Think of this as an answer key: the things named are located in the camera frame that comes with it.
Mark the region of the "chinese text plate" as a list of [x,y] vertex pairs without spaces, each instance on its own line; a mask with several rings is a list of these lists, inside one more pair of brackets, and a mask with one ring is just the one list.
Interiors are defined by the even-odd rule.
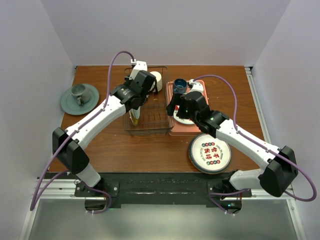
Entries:
[[188,156],[195,168],[206,174],[224,172],[231,163],[230,146],[209,134],[199,134],[190,143]]

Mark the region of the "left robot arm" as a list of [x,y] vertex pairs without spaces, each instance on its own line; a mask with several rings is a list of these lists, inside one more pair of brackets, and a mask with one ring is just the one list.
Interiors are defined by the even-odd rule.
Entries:
[[156,77],[139,70],[135,77],[116,86],[104,102],[90,114],[66,130],[58,127],[52,133],[53,157],[86,184],[86,191],[99,196],[104,190],[100,174],[90,164],[85,153],[89,143],[110,123],[131,109],[142,106],[156,87]]

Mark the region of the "cream mug black handle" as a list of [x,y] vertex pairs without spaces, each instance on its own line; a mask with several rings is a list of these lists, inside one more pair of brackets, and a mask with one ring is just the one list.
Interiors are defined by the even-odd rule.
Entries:
[[152,83],[151,90],[153,93],[158,93],[163,88],[162,75],[158,71],[151,71],[150,73],[155,76],[156,79],[156,83]]

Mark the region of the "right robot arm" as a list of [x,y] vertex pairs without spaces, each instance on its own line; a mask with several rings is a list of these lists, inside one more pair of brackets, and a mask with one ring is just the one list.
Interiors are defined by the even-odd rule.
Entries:
[[176,106],[179,118],[193,121],[202,133],[233,146],[259,166],[255,170],[233,172],[222,185],[227,196],[233,197],[243,189],[261,188],[281,197],[298,175],[293,149],[279,148],[245,131],[224,113],[211,110],[199,91],[174,93],[166,107],[169,116],[173,116]]

